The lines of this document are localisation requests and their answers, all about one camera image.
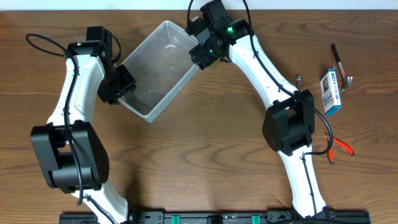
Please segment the clear plastic container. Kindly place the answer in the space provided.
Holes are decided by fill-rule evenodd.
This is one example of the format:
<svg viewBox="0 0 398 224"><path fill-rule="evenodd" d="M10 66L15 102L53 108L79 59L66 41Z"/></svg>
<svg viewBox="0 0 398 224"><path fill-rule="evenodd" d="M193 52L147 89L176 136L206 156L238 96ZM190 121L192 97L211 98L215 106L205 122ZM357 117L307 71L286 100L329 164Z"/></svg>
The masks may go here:
<svg viewBox="0 0 398 224"><path fill-rule="evenodd" d="M163 21L124 61L136 89L119 102L153 122L200 70L189 50L198 41L171 21Z"/></svg>

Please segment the silver combination wrench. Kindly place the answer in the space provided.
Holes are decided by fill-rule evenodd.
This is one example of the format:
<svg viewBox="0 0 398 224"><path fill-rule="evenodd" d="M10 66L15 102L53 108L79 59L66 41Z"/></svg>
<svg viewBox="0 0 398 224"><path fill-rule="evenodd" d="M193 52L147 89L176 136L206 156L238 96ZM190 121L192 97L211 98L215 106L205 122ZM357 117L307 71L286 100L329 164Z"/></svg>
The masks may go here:
<svg viewBox="0 0 398 224"><path fill-rule="evenodd" d="M302 81L302 77L300 75L297 75L296 76L296 84L297 84L298 91L302 91L302 89L301 89L301 81Z"/></svg>

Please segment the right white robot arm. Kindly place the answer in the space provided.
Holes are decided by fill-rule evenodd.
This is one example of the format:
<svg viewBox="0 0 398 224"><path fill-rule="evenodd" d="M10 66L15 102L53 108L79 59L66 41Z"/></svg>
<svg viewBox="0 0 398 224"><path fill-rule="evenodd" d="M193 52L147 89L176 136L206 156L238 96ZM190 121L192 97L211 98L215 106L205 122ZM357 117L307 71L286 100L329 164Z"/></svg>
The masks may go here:
<svg viewBox="0 0 398 224"><path fill-rule="evenodd" d="M223 39L209 33L198 34L198 45L191 49L192 60L201 69L227 56L249 79L266 108L262 127L269 147L279 154L286 169L293 195L293 207L304 218L319 214L326 203L318 188L312 164L315 130L313 96L299 91L276 69L254 34L228 32Z"/></svg>

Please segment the blue white cardboard box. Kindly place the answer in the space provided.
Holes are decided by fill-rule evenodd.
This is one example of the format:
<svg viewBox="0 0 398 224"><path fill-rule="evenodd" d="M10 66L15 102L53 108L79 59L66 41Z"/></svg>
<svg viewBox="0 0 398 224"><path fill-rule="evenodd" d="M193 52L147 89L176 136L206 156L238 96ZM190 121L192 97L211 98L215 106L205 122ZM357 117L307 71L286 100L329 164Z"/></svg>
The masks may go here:
<svg viewBox="0 0 398 224"><path fill-rule="evenodd" d="M332 67L320 78L322 102L325 114L334 115L341 108L341 97L339 93L336 69Z"/></svg>

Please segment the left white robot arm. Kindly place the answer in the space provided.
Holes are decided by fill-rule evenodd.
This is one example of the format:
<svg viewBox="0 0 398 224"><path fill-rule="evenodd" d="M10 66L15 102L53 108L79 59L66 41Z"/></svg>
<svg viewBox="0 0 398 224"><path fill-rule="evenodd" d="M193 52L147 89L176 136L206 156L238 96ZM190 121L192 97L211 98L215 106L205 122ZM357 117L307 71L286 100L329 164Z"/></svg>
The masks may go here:
<svg viewBox="0 0 398 224"><path fill-rule="evenodd" d="M83 202L99 223L127 223L128 201L109 180L109 158L92 122L104 78L99 57L76 55L66 61L60 98L44 126L30 139L47 185Z"/></svg>

